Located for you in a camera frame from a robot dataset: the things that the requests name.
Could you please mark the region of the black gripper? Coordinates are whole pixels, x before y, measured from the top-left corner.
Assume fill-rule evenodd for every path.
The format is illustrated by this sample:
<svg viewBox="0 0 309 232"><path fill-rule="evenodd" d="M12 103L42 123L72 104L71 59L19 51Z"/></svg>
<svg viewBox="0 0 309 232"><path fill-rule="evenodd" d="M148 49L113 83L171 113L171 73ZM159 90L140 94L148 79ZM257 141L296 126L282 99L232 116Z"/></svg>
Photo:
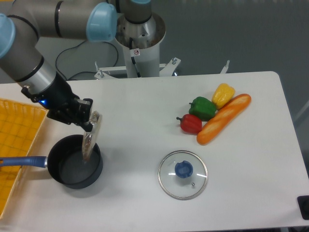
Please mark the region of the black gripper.
<svg viewBox="0 0 309 232"><path fill-rule="evenodd" d="M70 85L57 73L52 83L43 91L32 94L30 85L22 87L21 92L34 103L48 110L47 116L53 120L81 126L85 132L93 129L90 120L93 100L80 99L72 92Z"/></svg>

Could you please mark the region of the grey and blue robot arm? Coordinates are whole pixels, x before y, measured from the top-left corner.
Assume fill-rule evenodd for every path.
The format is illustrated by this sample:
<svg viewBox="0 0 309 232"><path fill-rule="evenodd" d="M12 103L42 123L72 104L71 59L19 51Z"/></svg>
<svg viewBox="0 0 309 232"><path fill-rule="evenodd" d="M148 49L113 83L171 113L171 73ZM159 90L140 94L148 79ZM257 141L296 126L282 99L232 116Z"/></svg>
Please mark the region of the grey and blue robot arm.
<svg viewBox="0 0 309 232"><path fill-rule="evenodd" d="M93 128L93 101L80 99L59 71L36 49L41 37L109 42L116 36L117 15L133 24L152 16L148 0L15 0L0 16L0 67L51 119Z"/></svg>

